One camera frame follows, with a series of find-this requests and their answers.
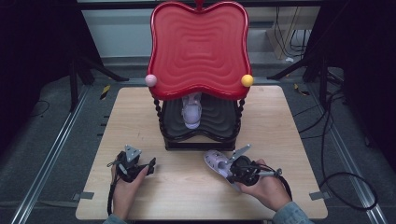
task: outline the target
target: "black cable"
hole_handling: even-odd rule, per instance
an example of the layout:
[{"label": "black cable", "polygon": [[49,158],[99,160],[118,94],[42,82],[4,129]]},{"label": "black cable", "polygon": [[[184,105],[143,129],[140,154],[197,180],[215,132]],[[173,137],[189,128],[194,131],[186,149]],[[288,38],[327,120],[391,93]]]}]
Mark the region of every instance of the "black cable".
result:
[{"label": "black cable", "polygon": [[[305,43],[303,43],[302,45],[300,45],[300,41],[298,40],[297,34],[298,34],[298,30],[294,30],[294,31],[293,31],[293,34],[291,35],[291,39],[290,39],[290,41],[289,41],[289,46],[290,46],[290,49],[292,49],[292,50],[294,50],[294,51],[303,52],[303,51],[304,51],[304,47],[305,47]],[[293,40],[294,36],[296,37],[296,41],[297,41],[297,43],[298,43],[299,45],[293,45],[293,44],[291,43],[291,41]]]},{"label": "black cable", "polygon": [[[277,42],[277,44],[280,46],[280,48],[282,49],[282,52],[283,52],[283,54],[285,54],[286,56],[288,56],[288,57],[299,57],[299,56],[302,56],[302,54],[297,54],[297,55],[295,55],[295,54],[291,54],[291,53],[288,53],[288,51],[286,50],[286,44],[285,44],[285,41],[284,41],[284,39],[283,39],[283,35],[282,35],[282,32],[281,32],[281,30],[280,30],[280,26],[279,26],[279,22],[278,22],[278,19],[279,19],[279,7],[276,7],[276,22],[275,22],[275,26],[274,26],[274,35],[275,35],[275,39],[276,39],[276,42]],[[277,38],[277,36],[276,36],[276,28],[278,29],[278,31],[279,31],[279,34],[280,34],[280,38],[281,38],[281,42],[279,42],[279,39]]]},{"label": "black cable", "polygon": [[255,161],[253,163],[251,163],[250,165],[238,165],[238,168],[240,168],[240,169],[256,169],[256,170],[262,170],[265,172],[274,172],[275,173],[274,176],[280,180],[280,182],[285,187],[285,191],[288,193],[290,199],[293,200],[290,185],[289,185],[288,181],[285,179],[285,177],[283,177],[281,175],[281,171],[279,172],[280,169],[278,171],[276,171],[268,165],[258,164]]},{"label": "black cable", "polygon": [[[359,210],[359,211],[368,211],[368,210],[371,210],[371,209],[373,209],[374,207],[376,207],[376,205],[378,204],[378,196],[377,196],[376,191],[375,191],[375,189],[373,188],[373,186],[372,186],[367,180],[365,180],[364,178],[362,178],[362,177],[359,176],[359,175],[355,175],[355,174],[352,174],[352,173],[349,173],[349,172],[338,172],[338,173],[334,173],[334,174],[329,175],[329,176],[326,176],[326,173],[325,173],[325,169],[324,169],[324,139],[325,139],[326,127],[327,127],[327,125],[328,125],[328,123],[329,123],[330,116],[331,116],[332,98],[333,98],[334,96],[335,96],[335,94],[332,94],[332,95],[330,96],[330,98],[329,98],[328,103],[327,103],[327,110],[326,110],[326,111],[328,111],[328,116],[327,116],[327,118],[326,118],[325,125],[324,125],[323,132],[322,132],[322,135],[323,135],[323,136],[322,136],[322,139],[321,139],[320,164],[321,164],[321,172],[322,172],[322,175],[323,175],[323,181],[319,184],[319,188],[321,189],[321,187],[322,187],[324,184],[326,184],[326,186],[329,188],[329,190],[332,192],[332,194],[333,194],[336,198],[338,198],[341,202],[345,203],[346,205],[350,206],[350,207],[353,208],[353,209],[356,209],[356,210]],[[357,206],[357,205],[355,205],[355,204],[352,204],[352,203],[347,202],[347,201],[346,201],[345,199],[343,199],[340,195],[338,195],[338,194],[336,193],[336,191],[327,183],[331,178],[334,178],[335,176],[338,176],[338,175],[351,175],[351,176],[354,176],[354,177],[358,178],[359,180],[363,181],[367,186],[369,186],[371,192],[372,192],[373,195],[374,195],[374,198],[375,198],[375,199],[374,199],[373,204],[370,205],[370,206],[368,206],[368,207]]]},{"label": "black cable", "polygon": [[114,180],[113,183],[110,185],[110,191],[108,192],[108,198],[107,198],[107,213],[110,216],[112,212],[112,203],[113,203],[113,195],[114,195],[114,190],[116,189],[117,182],[119,182],[119,178],[117,178],[117,172],[114,174]]},{"label": "black cable", "polygon": [[293,115],[293,117],[296,117],[297,115],[301,115],[301,114],[303,114],[304,112],[306,112],[306,111],[308,111],[308,110],[310,110],[310,109],[313,109],[313,108],[315,108],[315,107],[317,107],[317,106],[318,106],[318,105],[313,105],[313,106],[311,106],[311,107],[309,107],[309,108],[307,108],[307,109],[305,109],[305,110],[303,110],[303,111],[298,112],[297,114]]},{"label": "black cable", "polygon": [[47,110],[49,110],[49,108],[50,108],[50,103],[48,102],[48,101],[44,101],[44,100],[41,100],[41,101],[37,101],[38,103],[46,103],[47,104],[47,107],[44,109],[44,111],[42,111],[42,112],[40,112],[40,113],[38,113],[38,114],[34,114],[34,115],[31,115],[30,117],[37,117],[37,116],[40,116],[40,115],[43,115],[45,112],[47,112]]},{"label": "black cable", "polygon": [[324,118],[324,116],[326,115],[326,113],[327,113],[327,111],[325,110],[325,111],[323,112],[323,114],[320,116],[320,118],[319,118],[315,123],[313,123],[313,124],[311,124],[310,126],[304,128],[304,129],[302,129],[302,130],[299,131],[298,133],[306,132],[306,131],[310,130],[311,128],[317,126],[317,124],[319,124],[320,121]]},{"label": "black cable", "polygon": [[[326,133],[324,135],[326,135],[332,129],[332,125],[333,124],[334,124],[334,121],[332,120],[332,124],[330,125],[329,129],[327,129],[327,131],[326,131]],[[301,137],[301,139],[304,140],[304,139],[317,138],[317,137],[322,137],[324,135],[320,134],[320,135],[316,135],[316,136]]]}]

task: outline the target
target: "gray carpet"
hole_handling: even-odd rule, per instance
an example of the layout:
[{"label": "gray carpet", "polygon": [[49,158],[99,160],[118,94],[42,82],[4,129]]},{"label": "gray carpet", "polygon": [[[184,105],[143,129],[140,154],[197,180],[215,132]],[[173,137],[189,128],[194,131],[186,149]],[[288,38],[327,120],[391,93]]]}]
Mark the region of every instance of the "gray carpet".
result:
[{"label": "gray carpet", "polygon": [[[253,63],[259,62],[260,57],[264,57],[262,52],[255,52],[254,50],[262,50],[261,46],[250,44],[248,47],[253,51],[251,55],[256,57],[252,60]],[[140,78],[146,74],[146,64],[147,62],[144,62],[130,67],[123,64],[122,66],[109,66],[108,68],[124,77]],[[255,77],[269,77],[286,66],[286,63],[255,63],[253,74]],[[79,84],[80,92],[88,88],[87,100],[64,142],[63,149],[38,197],[38,203],[27,219],[27,223],[103,222],[102,220],[77,220],[75,216],[76,208],[74,207],[43,204],[45,201],[75,203],[72,198],[75,193],[83,191],[95,153],[101,141],[101,134],[106,128],[104,126],[107,121],[106,116],[111,113],[118,90],[125,86],[131,86],[116,83],[96,71],[93,72],[95,75],[93,85],[88,88]],[[289,77],[282,78],[279,82],[271,82],[273,85],[276,84],[282,87],[285,92],[290,111],[293,115],[296,115],[294,120],[298,130],[310,126],[320,118],[319,106],[314,97],[315,92],[318,91],[318,83],[304,83],[302,81],[303,73],[304,69],[299,69],[290,74]],[[300,91],[309,91],[310,94],[304,95],[296,91],[293,87],[294,83],[299,85]],[[100,100],[103,87],[107,84],[111,84],[110,91],[105,100]],[[338,88],[329,84],[330,92],[334,92]],[[394,196],[396,194],[396,174],[389,167],[380,150],[365,145],[365,136],[361,131],[361,127],[356,121],[354,114],[351,113],[349,105],[344,104],[344,101],[345,98],[340,98],[332,104],[332,119],[334,121],[332,128],[337,130],[342,136],[348,152],[359,166],[363,177],[374,186],[378,194],[379,206],[388,223],[396,223],[396,197]],[[7,149],[8,153],[1,158],[0,223],[9,223],[14,217],[16,208],[27,194],[41,165],[56,141],[57,135],[69,115],[69,107],[70,90],[68,77],[48,84],[41,92],[40,102],[37,102],[35,110],[32,112],[33,116],[30,117],[20,133],[13,139],[13,143]],[[320,163],[321,137],[315,136],[322,134],[324,121],[322,120],[314,128],[301,133],[308,159],[318,183],[323,180]],[[327,175],[346,170],[342,157],[336,150],[336,145],[330,138],[329,133],[325,136],[324,153],[324,169]],[[330,181],[330,185],[348,202],[361,206],[360,198],[349,177],[336,177]],[[324,186],[322,190],[328,191],[329,189]],[[350,208],[333,196],[327,199],[325,203],[328,207],[329,215],[325,219],[315,220],[316,223],[375,223],[370,220],[366,212]]]}]

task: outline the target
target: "left hand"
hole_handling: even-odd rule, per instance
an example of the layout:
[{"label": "left hand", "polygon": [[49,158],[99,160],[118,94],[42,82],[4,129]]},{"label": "left hand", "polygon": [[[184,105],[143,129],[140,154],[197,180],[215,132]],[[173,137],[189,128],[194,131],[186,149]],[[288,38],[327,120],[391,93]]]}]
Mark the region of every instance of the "left hand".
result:
[{"label": "left hand", "polygon": [[[149,167],[146,166],[143,170],[140,171],[139,175],[131,183],[125,182],[123,179],[117,176],[117,178],[120,179],[117,182],[117,186],[114,189],[113,194],[113,214],[115,216],[123,220],[126,220],[128,218],[128,214],[131,211],[136,193],[139,190],[139,187],[142,184],[143,180],[145,179],[148,170]],[[116,172],[116,165],[113,165],[111,167],[111,175],[113,178],[111,183],[114,182]]]}]

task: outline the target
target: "hand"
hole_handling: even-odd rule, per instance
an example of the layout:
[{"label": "hand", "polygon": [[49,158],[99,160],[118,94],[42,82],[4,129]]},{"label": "hand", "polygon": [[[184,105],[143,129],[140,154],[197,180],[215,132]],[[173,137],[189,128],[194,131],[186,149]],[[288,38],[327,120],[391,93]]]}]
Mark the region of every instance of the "hand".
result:
[{"label": "hand", "polygon": [[[265,165],[263,159],[259,159],[256,163]],[[243,193],[257,198],[264,206],[275,212],[291,202],[282,182],[274,176],[261,176],[255,185],[249,187],[238,182],[235,184]]]},{"label": "hand", "polygon": [[[131,211],[132,204],[134,203],[136,193],[145,179],[148,170],[149,167],[146,166],[140,171],[139,175],[131,183],[125,182],[123,179],[117,176],[117,178],[120,178],[120,180],[117,182],[117,186],[114,189],[113,194],[113,214],[115,216],[126,220],[129,212]],[[112,183],[114,181],[114,177],[116,176],[116,172],[116,165],[113,165],[111,167],[111,174],[113,176],[113,180],[111,181]]]}]

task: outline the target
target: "red board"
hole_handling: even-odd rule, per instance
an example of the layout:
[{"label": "red board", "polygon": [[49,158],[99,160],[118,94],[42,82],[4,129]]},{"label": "red board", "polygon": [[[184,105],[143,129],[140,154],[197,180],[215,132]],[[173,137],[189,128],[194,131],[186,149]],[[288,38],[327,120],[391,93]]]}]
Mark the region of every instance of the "red board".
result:
[{"label": "red board", "polygon": [[202,91],[228,100],[245,98],[251,75],[248,14],[235,2],[196,9],[179,2],[158,5],[151,15],[153,46],[148,74],[154,98],[172,100]]}]

